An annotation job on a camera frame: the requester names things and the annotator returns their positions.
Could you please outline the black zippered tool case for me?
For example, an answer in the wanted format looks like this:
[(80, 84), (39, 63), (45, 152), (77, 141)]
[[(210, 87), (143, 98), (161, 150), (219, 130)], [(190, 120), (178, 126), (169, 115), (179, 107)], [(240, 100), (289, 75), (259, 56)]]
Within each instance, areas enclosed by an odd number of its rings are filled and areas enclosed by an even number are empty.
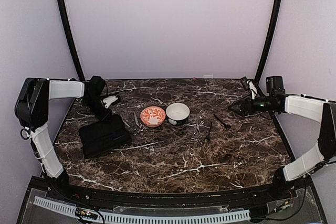
[(79, 129), (84, 158), (95, 158), (132, 142), (122, 117), (112, 115), (108, 120), (94, 122)]

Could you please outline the silver thinning scissors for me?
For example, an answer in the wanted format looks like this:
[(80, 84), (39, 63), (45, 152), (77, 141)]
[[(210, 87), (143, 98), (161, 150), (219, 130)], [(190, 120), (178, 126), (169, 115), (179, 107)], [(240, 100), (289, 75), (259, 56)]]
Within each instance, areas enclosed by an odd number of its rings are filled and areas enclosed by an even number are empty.
[(197, 115), (196, 117), (196, 127), (194, 133), (191, 135), (191, 140), (197, 140), (200, 141), (201, 139), (201, 117), (200, 115)]

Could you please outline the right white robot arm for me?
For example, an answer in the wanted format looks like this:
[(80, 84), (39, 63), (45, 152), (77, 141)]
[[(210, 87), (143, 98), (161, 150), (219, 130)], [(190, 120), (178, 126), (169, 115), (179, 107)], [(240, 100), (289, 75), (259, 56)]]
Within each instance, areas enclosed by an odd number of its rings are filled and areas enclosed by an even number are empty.
[(335, 178), (335, 102), (306, 95), (244, 97), (228, 106), (241, 117), (278, 113), (295, 160), (280, 167), (268, 188), (273, 200), (288, 191), (288, 183), (312, 176), (315, 182)]

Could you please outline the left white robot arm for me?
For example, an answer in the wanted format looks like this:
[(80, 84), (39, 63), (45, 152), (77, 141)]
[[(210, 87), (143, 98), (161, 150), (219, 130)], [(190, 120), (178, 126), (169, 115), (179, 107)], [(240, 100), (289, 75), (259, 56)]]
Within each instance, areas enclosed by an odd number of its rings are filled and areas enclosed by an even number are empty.
[(109, 107), (120, 101), (118, 95), (102, 95), (106, 82), (99, 76), (90, 81), (71, 79), (27, 78), (15, 104), (15, 115), (24, 140), (30, 140), (35, 158), (40, 162), (45, 175), (60, 179), (67, 176), (59, 161), (48, 131), (49, 101), (64, 98), (83, 98), (91, 113), (100, 120), (107, 119)]

